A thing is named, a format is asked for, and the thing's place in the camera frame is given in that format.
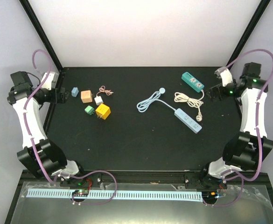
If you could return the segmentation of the small blue plug adapter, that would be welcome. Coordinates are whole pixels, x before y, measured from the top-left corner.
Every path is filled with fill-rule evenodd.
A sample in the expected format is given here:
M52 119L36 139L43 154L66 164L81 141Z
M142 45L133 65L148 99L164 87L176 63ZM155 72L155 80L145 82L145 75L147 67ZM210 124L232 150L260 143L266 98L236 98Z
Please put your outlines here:
M77 97L78 93L79 93L79 89L77 87L73 87L73 89L71 90L71 95L73 97Z

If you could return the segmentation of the peach dragon cube adapter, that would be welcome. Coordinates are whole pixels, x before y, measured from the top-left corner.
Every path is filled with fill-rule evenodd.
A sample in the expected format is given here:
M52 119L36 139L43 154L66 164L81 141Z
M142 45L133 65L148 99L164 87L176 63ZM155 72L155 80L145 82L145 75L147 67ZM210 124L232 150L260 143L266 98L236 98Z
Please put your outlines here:
M93 102L93 94L91 90L81 91L81 100L84 104Z

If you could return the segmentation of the green cube adapter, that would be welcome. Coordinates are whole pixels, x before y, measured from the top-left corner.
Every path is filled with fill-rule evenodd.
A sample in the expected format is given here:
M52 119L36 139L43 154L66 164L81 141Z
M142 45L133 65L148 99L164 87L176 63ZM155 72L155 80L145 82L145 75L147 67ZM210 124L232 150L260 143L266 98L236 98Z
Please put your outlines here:
M94 109L92 106L88 105L88 106L84 109L84 111L85 111L88 115L93 115L94 112L95 112L95 109Z

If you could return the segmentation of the teal power strip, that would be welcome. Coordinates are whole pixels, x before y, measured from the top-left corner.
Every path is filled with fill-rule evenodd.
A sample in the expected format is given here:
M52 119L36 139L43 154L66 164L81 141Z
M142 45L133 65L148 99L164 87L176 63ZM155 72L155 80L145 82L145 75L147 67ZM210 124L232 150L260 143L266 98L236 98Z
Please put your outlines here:
M192 76L189 72L184 72L182 74L181 79L198 93L204 89L204 85L200 81L198 81L194 76Z

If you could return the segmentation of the white usb charger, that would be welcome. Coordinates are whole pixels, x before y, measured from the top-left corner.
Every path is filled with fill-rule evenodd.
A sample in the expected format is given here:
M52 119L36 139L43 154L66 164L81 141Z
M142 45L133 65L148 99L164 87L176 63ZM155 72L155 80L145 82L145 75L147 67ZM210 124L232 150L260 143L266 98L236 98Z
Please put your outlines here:
M101 105L103 103L103 100L102 100L101 96L96 96L94 98L94 101L95 101L96 105Z

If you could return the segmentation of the light blue power strip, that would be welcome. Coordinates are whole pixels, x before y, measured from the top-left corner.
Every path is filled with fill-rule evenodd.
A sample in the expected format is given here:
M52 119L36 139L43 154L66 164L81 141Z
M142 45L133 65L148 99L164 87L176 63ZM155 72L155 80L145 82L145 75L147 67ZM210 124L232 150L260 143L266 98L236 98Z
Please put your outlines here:
M194 133L201 131L202 127L182 109L176 109L174 115Z

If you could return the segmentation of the yellow cube adapter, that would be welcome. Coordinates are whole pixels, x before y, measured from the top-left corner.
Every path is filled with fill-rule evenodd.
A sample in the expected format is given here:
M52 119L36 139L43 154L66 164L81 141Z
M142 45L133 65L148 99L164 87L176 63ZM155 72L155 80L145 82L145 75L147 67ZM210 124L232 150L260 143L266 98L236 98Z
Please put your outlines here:
M107 117L111 114L111 110L110 107L108 107L107 105L100 104L95 110L95 113L98 118L106 120Z

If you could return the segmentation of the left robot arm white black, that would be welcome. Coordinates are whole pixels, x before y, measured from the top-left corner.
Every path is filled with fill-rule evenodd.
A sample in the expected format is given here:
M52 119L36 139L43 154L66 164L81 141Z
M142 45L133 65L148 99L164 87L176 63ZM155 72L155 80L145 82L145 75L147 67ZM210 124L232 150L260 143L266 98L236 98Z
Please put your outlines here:
M62 149L46 136L39 109L45 103L65 103L69 92L56 88L58 74L44 73L39 85L34 88L25 71L11 74L14 86L7 101L16 111L22 131L22 150L18 160L36 177L45 175L69 179L76 186L83 186L87 174L76 161L66 159Z

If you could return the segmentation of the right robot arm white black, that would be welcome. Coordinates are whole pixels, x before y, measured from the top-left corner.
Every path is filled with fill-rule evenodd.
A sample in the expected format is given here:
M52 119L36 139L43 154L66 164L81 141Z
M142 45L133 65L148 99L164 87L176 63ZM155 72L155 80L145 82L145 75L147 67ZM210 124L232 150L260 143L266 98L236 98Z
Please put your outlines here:
M264 122L268 87L266 80L260 77L260 70L261 64L246 63L239 81L233 79L226 67L215 71L222 80L218 87L219 95L239 98L242 117L240 130L225 145L222 157L207 163L201 170L199 182L205 189L215 188L219 181L232 180L232 173L247 181L255 180L263 160L273 148Z

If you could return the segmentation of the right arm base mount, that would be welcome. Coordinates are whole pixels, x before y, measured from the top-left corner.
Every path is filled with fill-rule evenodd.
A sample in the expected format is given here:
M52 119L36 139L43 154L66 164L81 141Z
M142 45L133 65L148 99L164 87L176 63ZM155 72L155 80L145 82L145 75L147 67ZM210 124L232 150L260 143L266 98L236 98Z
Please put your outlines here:
M200 189L209 191L221 188L227 189L227 184L223 183L222 180L192 170L184 174L184 183L185 187L189 189Z

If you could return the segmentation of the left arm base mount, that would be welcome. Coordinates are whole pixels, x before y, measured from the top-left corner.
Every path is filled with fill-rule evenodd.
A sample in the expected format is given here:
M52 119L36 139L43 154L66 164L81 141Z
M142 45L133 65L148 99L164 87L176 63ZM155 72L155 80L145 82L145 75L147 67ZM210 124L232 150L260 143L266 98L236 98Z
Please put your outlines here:
M68 178L65 179L63 177L59 178L59 182L61 186L67 186L70 188L83 188L83 189L91 189L91 188L99 188L101 184L102 173L94 173L88 175L83 179L75 179Z

